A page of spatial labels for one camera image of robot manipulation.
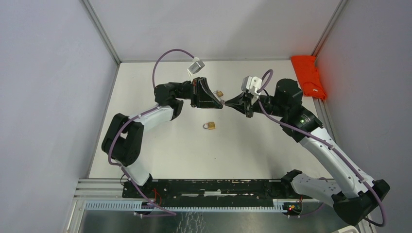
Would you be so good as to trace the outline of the brass padlock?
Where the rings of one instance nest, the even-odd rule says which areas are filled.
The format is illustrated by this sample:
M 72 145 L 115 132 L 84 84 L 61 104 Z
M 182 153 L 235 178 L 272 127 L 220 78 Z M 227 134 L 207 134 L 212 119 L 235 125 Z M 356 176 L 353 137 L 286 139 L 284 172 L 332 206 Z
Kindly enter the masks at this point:
M 206 130 L 214 130 L 214 129 L 216 129 L 215 122 L 213 122 L 213 121 L 212 122 L 207 122 L 203 125 L 203 128 L 206 129 Z
M 219 97 L 219 98 L 223 96 L 223 92 L 222 92 L 222 91 L 215 91 L 214 94 L 215 94 L 217 97 Z

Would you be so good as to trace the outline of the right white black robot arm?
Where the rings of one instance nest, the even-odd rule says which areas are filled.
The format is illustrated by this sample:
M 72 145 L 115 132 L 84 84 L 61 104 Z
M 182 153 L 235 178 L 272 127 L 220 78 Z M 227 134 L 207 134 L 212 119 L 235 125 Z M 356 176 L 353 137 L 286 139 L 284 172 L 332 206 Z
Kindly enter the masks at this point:
M 389 184 L 383 179 L 372 178 L 343 152 L 322 122 L 303 106 L 303 91 L 297 81 L 281 79 L 272 96 L 260 94 L 260 83 L 260 78 L 246 77 L 241 94 L 227 100 L 225 105 L 248 118 L 261 113 L 278 123 L 334 179 L 329 183 L 293 170 L 283 177 L 282 195 L 293 198 L 300 194 L 317 199 L 331 206 L 345 223 L 352 226 L 366 220 L 375 208 L 382 208 L 382 201 L 390 190 Z

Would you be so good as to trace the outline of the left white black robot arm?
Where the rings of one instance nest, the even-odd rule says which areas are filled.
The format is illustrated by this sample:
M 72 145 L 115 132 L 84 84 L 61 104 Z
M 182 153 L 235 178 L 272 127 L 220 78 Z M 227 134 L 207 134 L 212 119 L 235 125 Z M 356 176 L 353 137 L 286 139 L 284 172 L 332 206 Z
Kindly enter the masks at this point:
M 153 191 L 153 185 L 148 182 L 152 176 L 138 160 L 144 133 L 177 118 L 184 100 L 190 100 L 194 108 L 223 108 L 204 77 L 182 83 L 159 84 L 154 88 L 154 97 L 155 106 L 135 117 L 121 113 L 114 115 L 101 145 L 109 163 L 119 166 L 128 179 L 135 182 L 134 191 L 141 198 L 150 196 Z

